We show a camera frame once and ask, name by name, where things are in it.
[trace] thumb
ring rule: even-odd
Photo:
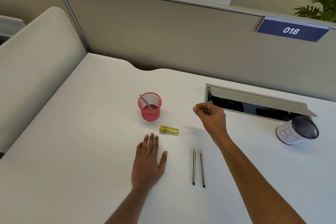
[[[159,170],[164,173],[165,172],[165,166],[167,161],[167,151],[164,151],[161,156],[160,164],[159,164]]]
[[[197,108],[197,107],[194,107],[192,110],[196,113],[196,115],[197,115],[197,116],[201,119],[201,121],[203,122],[203,119],[206,117],[206,114],[203,113],[202,110],[199,109],[199,108]]]

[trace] blue sign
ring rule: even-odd
[[[327,27],[281,21],[272,18],[264,18],[257,29],[257,32],[259,33],[284,36],[311,42],[317,42],[328,31],[329,28]]]

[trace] red cup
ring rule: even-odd
[[[153,108],[152,111],[145,101],[140,97],[138,100],[138,106],[141,110],[141,116],[144,120],[154,121],[160,116],[160,107],[162,100],[160,96],[154,92],[147,92],[142,95],[142,97],[147,101],[147,103]]]

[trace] yellow tube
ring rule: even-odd
[[[166,126],[160,126],[160,132],[161,133],[169,133],[169,134],[178,134],[179,130],[177,128],[170,128]]]

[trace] red rim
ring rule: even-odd
[[[146,93],[144,93],[144,94],[142,94],[143,96],[144,95],[146,95],[146,94],[155,94],[155,95],[157,95],[158,97],[159,97],[159,99],[160,99],[160,106],[158,106],[157,107],[157,109],[155,110],[155,111],[153,111],[153,112],[156,112],[157,110],[160,110],[160,107],[161,107],[161,105],[162,105],[162,99],[160,98],[160,96],[158,95],[158,94],[156,94],[156,93],[154,93],[154,92],[146,92]],[[140,99],[141,99],[141,97],[139,97],[139,99],[138,99],[138,107],[140,108],[140,110],[142,111],[142,112],[146,112],[146,113],[153,113],[152,111],[144,111],[143,109],[141,109],[141,106],[140,106]]]

